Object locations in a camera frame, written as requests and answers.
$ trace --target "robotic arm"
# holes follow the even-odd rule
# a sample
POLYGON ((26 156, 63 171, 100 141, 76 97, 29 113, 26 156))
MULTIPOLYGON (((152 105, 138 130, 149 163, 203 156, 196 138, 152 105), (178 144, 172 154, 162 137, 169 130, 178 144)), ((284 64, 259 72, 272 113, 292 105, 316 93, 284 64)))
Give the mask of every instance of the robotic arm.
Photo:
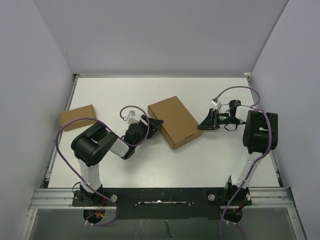
MULTIPOLYGON (((245 147, 242 158, 235 172, 229 177, 225 186, 225 197, 231 199, 238 187, 244 182, 254 161, 266 152, 269 142, 269 132, 266 119, 262 112, 252 110, 248 106, 242 106, 239 100, 232 100, 226 113, 220 113, 221 103, 213 99, 211 101, 215 108, 209 110, 208 116, 198 126, 202 130, 218 130, 220 125, 245 124, 242 143, 245 147)), ((278 144, 278 115, 276 113, 266 113, 271 126, 271 150, 278 144)), ((246 179, 242 189, 237 194, 235 201, 242 202, 247 199, 249 193, 250 180, 258 166, 254 164, 250 176, 246 179)))
POLYGON ((80 164, 81 176, 85 180, 81 183, 80 190, 86 198, 95 202, 95 198, 99 197, 86 184, 98 192, 102 189, 99 178, 99 162, 108 151, 127 160, 135 153, 135 148, 145 138, 146 134, 147 138, 150 139, 164 123, 163 120, 152 119, 145 115, 142 115, 141 118, 149 123, 148 126, 141 120, 134 120, 124 135, 123 140, 127 144, 99 122, 93 124, 72 141, 71 148, 80 164))

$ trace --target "bolt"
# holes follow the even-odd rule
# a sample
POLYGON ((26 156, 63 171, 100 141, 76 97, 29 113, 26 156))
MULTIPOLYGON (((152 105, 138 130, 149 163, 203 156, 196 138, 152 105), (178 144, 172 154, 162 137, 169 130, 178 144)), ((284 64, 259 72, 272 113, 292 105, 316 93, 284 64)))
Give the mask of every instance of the bolt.
POLYGON ((111 195, 110 199, 111 199, 112 202, 116 202, 118 197, 117 197, 117 195, 113 194, 113 195, 111 195))
POLYGON ((213 195, 213 194, 209 194, 208 195, 208 199, 209 199, 209 201, 214 201, 215 200, 215 195, 213 195))

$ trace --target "brown cardboard box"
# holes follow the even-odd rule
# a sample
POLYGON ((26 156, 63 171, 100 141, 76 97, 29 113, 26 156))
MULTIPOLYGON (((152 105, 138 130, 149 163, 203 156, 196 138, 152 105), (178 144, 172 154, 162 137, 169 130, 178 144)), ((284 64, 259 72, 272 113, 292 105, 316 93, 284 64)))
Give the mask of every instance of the brown cardboard box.
POLYGON ((200 137, 203 132, 197 129, 199 124, 177 96, 149 105, 148 114, 164 120, 159 131, 172 149, 200 137))
MULTIPOLYGON (((96 111, 93 105, 88 105, 88 106, 83 106, 83 107, 79 107, 70 111, 64 111, 62 113, 60 113, 60 126, 64 126, 67 123, 71 122, 72 120, 76 120, 79 118, 97 118, 96 116, 96 111)), ((64 131, 68 132, 70 130, 73 129, 78 129, 84 126, 88 126, 91 124, 94 124, 96 121, 94 120, 79 120, 76 121, 72 124, 70 124, 69 126, 67 126, 64 131)))

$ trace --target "cardboard box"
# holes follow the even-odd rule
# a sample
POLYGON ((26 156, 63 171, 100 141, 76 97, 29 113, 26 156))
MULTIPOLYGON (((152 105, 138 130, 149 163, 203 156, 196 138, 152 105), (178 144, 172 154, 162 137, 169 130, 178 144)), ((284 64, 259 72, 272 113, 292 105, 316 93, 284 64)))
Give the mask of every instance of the cardboard box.
POLYGON ((148 114, 164 120, 159 131, 172 149, 191 142, 203 132, 197 129, 199 124, 177 96, 149 105, 148 114))
MULTIPOLYGON (((96 111, 93 105, 83 106, 70 111, 65 111, 60 113, 60 126, 62 127, 73 120, 76 120, 79 118, 85 118, 85 117, 95 118, 95 119, 97 118, 96 111)), ((84 126, 94 124, 95 122, 96 121, 89 120, 89 119, 79 120, 67 126, 64 129, 64 131, 68 132, 73 129, 78 129, 84 126)))

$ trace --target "light purple wall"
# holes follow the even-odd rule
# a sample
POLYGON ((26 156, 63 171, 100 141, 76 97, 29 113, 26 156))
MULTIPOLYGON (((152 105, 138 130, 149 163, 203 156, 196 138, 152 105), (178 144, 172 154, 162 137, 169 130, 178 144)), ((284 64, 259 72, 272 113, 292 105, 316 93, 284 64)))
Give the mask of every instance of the light purple wall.
POLYGON ((73 75, 32 0, 0 4, 0 239, 20 236, 73 75))
POLYGON ((178 76, 251 71, 288 2, 33 1, 73 73, 178 76))
POLYGON ((275 150, 308 240, 320 236, 320 1, 290 0, 252 72, 263 108, 279 115, 275 150))

